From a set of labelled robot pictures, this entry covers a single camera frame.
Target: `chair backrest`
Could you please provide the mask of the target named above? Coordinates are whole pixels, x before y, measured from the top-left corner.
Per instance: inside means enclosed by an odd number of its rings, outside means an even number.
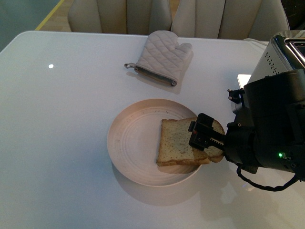
[[[180,0],[171,28],[180,37],[261,41],[284,30],[281,0]]]
[[[171,29],[169,0],[74,0],[71,31],[150,34]]]

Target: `silver toaster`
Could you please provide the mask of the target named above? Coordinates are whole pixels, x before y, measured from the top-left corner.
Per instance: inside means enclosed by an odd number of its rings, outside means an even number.
[[[294,69],[305,69],[305,31],[283,31],[272,37],[248,83]]]

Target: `toasted bread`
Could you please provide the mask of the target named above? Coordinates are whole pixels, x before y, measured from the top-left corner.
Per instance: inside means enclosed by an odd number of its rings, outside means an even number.
[[[222,160],[223,151],[214,146],[210,146],[204,151],[189,146],[192,133],[188,132],[188,128],[191,121],[196,121],[196,118],[162,120],[158,166],[202,165],[209,164],[210,161],[219,162]],[[216,120],[213,122],[213,128],[224,134],[224,129]]]

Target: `quilted oven mitt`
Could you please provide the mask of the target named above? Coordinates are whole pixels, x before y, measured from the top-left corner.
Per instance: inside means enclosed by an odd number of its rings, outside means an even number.
[[[183,70],[186,70],[186,63],[192,54],[192,45],[179,45],[177,38],[170,31],[151,33],[138,62],[126,63],[125,68],[134,68],[137,73],[176,86],[182,79]]]

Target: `plate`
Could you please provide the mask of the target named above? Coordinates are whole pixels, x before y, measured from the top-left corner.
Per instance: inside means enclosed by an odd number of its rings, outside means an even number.
[[[200,166],[156,164],[162,119],[196,117],[187,107],[166,99],[148,99],[125,108],[113,121],[107,136],[109,156],[128,179],[146,186],[180,183]]]

